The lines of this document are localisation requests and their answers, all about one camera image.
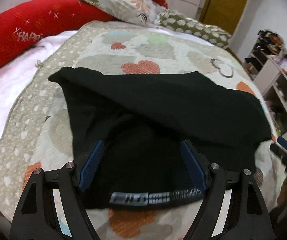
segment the red heart pattern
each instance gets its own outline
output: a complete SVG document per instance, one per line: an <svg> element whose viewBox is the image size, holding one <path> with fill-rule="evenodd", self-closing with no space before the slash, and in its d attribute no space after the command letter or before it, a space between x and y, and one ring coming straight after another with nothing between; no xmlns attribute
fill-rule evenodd
<svg viewBox="0 0 287 240"><path fill-rule="evenodd" d="M111 49L125 49L126 45L123 45L121 42L115 42L111 45Z"/></svg>
<svg viewBox="0 0 287 240"><path fill-rule="evenodd" d="M138 64L125 63L121 69L126 74L160 74L159 65L149 60L141 60Z"/></svg>

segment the black garment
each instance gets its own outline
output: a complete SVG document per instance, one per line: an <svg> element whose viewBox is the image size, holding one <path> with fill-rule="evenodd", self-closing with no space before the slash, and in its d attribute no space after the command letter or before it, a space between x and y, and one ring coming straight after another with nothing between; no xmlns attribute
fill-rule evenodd
<svg viewBox="0 0 287 240"><path fill-rule="evenodd" d="M194 188L179 151L184 139L210 163L255 171L254 153L271 138L255 96L198 72L103 75L64 67L49 80L65 95L74 157L88 150L91 139L105 141L106 154L85 197L88 208L107 207L113 192Z"/></svg>

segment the metal screw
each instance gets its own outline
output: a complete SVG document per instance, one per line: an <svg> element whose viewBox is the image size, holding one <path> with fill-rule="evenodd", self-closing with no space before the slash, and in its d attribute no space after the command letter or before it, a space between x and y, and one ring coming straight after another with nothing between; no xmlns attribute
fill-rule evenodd
<svg viewBox="0 0 287 240"><path fill-rule="evenodd" d="M210 167L213 168L214 170L218 170L218 169L219 169L219 164L217 164L217 163L212 163L212 164L210 165Z"/></svg>
<svg viewBox="0 0 287 240"><path fill-rule="evenodd" d="M249 176L249 175L251 174L251 171L248 170L248 169L244 169L244 173L245 173L247 176Z"/></svg>
<svg viewBox="0 0 287 240"><path fill-rule="evenodd" d="M73 162L68 162L68 163L66 163L66 168L67 169L71 169L71 168L73 168L75 166L75 164L73 163Z"/></svg>
<svg viewBox="0 0 287 240"><path fill-rule="evenodd" d="M33 171L34 174L39 174L39 173L41 173L41 172L42 172L42 168L36 168L36 169Z"/></svg>

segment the brown door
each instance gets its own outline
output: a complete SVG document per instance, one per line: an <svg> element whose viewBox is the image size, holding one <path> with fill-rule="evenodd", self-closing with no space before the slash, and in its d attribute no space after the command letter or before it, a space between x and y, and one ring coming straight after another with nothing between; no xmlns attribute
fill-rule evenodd
<svg viewBox="0 0 287 240"><path fill-rule="evenodd" d="M199 21L217 25L233 34L247 0L206 0Z"/></svg>

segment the quilted bedspread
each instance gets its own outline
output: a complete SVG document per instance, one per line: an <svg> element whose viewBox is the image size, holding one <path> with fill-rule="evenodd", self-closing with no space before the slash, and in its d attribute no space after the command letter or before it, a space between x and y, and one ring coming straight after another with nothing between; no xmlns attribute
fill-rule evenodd
<svg viewBox="0 0 287 240"><path fill-rule="evenodd" d="M253 93L272 121L259 90L241 65L225 50L198 44L144 27L91 22L68 39L43 63L32 82L17 98L0 140L0 211L9 220L32 171L61 168L73 159L72 134L61 88L48 76L63 66L86 67L103 74L162 73L199 71L216 84ZM256 179L271 210L284 180L281 163L269 151L270 141L256 152ZM58 191L54 192L61 228L69 235ZM227 191L214 235L221 232L230 192ZM175 209L130 212L88 210L101 239L182 239L201 201Z"/></svg>

